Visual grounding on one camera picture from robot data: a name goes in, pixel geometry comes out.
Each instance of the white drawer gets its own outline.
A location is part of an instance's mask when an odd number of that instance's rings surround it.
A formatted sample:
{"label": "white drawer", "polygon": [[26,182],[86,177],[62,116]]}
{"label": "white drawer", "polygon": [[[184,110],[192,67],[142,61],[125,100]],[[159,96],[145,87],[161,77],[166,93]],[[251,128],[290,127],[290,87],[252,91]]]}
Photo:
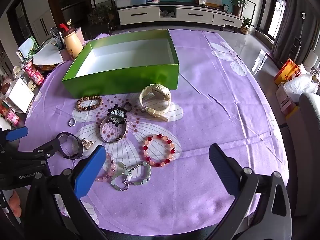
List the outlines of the white drawer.
{"label": "white drawer", "polygon": [[208,11],[177,8],[177,21],[212,23],[213,13]]}
{"label": "white drawer", "polygon": [[214,13],[213,24],[219,25],[219,26],[229,25],[229,26],[241,28],[242,20],[229,15]]}
{"label": "white drawer", "polygon": [[118,11],[120,25],[159,21],[159,7],[132,8]]}

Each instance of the white watch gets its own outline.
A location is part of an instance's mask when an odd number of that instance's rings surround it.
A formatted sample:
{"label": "white watch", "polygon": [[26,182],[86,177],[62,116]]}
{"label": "white watch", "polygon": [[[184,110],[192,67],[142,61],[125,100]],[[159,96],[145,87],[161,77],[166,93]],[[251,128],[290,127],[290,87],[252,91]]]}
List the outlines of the white watch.
{"label": "white watch", "polygon": [[[152,108],[149,108],[147,106],[143,106],[142,99],[146,97],[149,93],[154,94],[156,98],[161,98],[164,101],[168,102],[167,107],[162,111],[156,111]],[[140,103],[140,111],[141,112],[147,112],[148,114],[161,118],[162,120],[168,122],[168,118],[164,116],[165,113],[169,111],[170,105],[171,105],[171,92],[169,89],[167,89],[165,86],[161,84],[150,84],[147,86],[139,96],[139,103]]]}

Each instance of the gray curtain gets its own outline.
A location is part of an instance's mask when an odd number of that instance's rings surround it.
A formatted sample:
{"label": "gray curtain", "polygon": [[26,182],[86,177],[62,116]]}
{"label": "gray curtain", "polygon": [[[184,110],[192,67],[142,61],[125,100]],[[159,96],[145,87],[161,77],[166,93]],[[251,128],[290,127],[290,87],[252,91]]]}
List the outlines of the gray curtain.
{"label": "gray curtain", "polygon": [[318,24],[311,4],[307,0],[287,0],[279,32],[272,47],[273,57],[278,61],[279,67],[288,60],[294,37],[299,38],[302,26],[301,12],[306,13],[306,19],[301,36],[301,49],[296,60],[298,65],[306,58],[316,39]]}

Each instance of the alarm clock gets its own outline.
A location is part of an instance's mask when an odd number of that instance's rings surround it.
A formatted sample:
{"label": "alarm clock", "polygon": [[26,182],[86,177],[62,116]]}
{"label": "alarm clock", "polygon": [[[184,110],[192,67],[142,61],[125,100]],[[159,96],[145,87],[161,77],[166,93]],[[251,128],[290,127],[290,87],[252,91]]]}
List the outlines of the alarm clock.
{"label": "alarm clock", "polygon": [[222,5],[222,10],[227,12],[229,10],[229,6],[227,4]]}

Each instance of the tv stand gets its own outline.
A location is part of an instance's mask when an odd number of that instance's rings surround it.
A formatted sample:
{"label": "tv stand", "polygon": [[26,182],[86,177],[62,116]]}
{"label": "tv stand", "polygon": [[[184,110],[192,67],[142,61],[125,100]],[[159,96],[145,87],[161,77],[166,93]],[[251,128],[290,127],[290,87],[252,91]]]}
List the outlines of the tv stand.
{"label": "tv stand", "polygon": [[[174,16],[161,17],[160,11],[163,10],[173,11]],[[121,26],[147,22],[163,22],[164,24],[188,22],[216,25],[220,26],[221,30],[228,25],[233,27],[234,32],[237,33],[243,22],[241,17],[193,3],[160,2],[119,8],[117,11]]]}

